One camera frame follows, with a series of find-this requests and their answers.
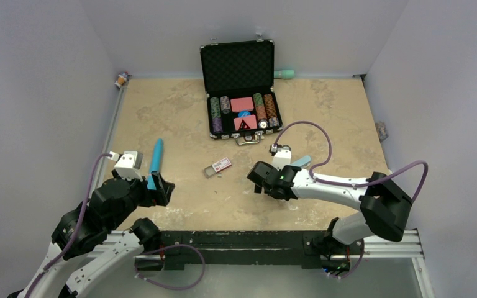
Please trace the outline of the red white staple box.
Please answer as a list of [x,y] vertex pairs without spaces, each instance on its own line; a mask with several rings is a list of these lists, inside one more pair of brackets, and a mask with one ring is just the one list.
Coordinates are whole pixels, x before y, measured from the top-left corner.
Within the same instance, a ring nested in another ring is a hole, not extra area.
[[210,166],[204,168],[203,174],[206,178],[211,178],[223,170],[230,168],[232,166],[231,161],[228,158],[223,158],[215,163],[211,164]]

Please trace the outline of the small orange bottle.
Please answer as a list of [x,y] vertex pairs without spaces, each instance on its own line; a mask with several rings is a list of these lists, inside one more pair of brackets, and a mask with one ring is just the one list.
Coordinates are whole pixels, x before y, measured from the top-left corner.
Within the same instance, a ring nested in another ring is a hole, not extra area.
[[125,83],[129,81],[130,75],[128,72],[124,71],[118,74],[117,79],[115,80],[114,84],[121,88]]

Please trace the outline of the patterned object at right wall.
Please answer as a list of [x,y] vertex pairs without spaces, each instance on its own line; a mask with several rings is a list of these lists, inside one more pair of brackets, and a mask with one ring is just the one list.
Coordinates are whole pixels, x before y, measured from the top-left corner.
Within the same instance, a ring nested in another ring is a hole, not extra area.
[[386,124],[384,122],[376,122],[375,128],[380,142],[383,142],[389,137]]

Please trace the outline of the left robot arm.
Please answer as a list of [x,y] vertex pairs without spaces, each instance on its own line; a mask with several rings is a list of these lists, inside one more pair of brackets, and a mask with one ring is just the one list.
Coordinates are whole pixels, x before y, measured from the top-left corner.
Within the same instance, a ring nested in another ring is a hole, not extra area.
[[138,207],[167,206],[175,184],[153,173],[154,189],[144,177],[123,179],[116,172],[92,192],[89,199],[67,212],[52,233],[51,242],[34,278],[10,297],[74,297],[76,289],[67,285],[85,256]]

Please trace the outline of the mint green bottle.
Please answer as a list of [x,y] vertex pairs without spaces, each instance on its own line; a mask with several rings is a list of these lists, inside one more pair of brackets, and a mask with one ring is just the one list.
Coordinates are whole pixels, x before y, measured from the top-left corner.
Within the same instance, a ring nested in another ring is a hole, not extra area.
[[277,70],[274,72],[274,79],[293,79],[295,77],[294,70]]

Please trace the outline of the teal flashlight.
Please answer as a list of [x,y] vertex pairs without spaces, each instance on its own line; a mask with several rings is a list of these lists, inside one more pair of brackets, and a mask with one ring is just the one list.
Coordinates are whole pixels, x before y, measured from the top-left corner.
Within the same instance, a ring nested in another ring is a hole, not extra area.
[[147,189],[149,190],[155,190],[156,185],[154,183],[154,180],[152,178],[153,173],[159,173],[161,170],[161,164],[163,160],[163,149],[164,149],[164,143],[162,138],[158,138],[155,142],[155,146],[153,148],[153,154],[151,158],[151,163],[150,163],[150,168],[148,171],[148,177],[147,177]]

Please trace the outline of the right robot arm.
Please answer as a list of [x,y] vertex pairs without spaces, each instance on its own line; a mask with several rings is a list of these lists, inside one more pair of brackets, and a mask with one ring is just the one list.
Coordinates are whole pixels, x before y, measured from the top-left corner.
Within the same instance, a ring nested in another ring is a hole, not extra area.
[[338,253],[365,237],[399,242],[404,236],[413,199],[389,176],[374,172],[369,178],[342,178],[286,165],[281,169],[259,161],[247,174],[255,193],[274,199],[316,199],[344,205],[356,212],[331,221],[324,235],[325,247]]

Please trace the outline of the black poker chip case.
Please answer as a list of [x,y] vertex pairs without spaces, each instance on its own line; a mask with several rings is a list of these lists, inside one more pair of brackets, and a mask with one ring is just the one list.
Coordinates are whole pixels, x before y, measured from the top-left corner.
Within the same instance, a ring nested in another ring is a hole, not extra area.
[[212,43],[202,45],[199,53],[213,140],[282,130],[272,40]]

